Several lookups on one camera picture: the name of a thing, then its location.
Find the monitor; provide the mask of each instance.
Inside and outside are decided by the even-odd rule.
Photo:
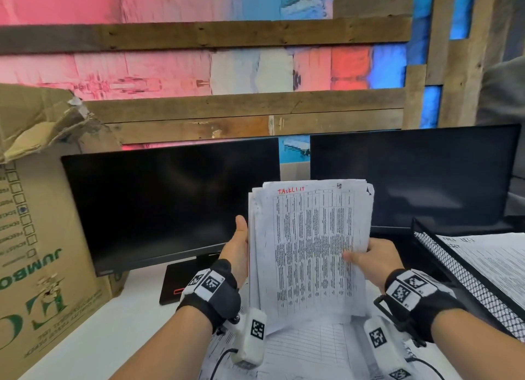
[[[501,219],[518,124],[312,135],[311,178],[366,179],[374,185],[372,232]]]
[[[276,137],[62,157],[98,276],[219,251],[248,192],[279,181]]]

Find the monitor base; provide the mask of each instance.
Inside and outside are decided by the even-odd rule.
[[[203,254],[193,260],[168,265],[164,275],[164,282],[162,283],[159,303],[161,305],[178,303],[182,290],[184,290],[193,276],[198,271],[209,268],[219,258],[219,254]]]

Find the desk surface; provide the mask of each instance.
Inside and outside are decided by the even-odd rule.
[[[111,300],[49,352],[20,380],[106,380],[175,313],[177,304],[159,305],[167,264],[131,271],[122,295]],[[369,307],[379,290],[367,282]],[[428,361],[447,380],[461,380],[434,344],[412,351]],[[418,364],[427,380],[437,379]]]

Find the hand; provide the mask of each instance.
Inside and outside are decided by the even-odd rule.
[[[235,217],[237,229],[230,241],[224,245],[219,258],[224,258],[232,265],[232,274],[241,288],[248,277],[248,224],[243,216]]]
[[[371,237],[366,253],[343,251],[343,259],[357,265],[364,276],[383,294],[389,275],[396,269],[403,269],[395,245],[387,239]]]

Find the cardboard box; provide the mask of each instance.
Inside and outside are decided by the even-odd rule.
[[[0,368],[15,380],[116,297],[95,277],[60,157],[120,150],[69,92],[0,84]]]

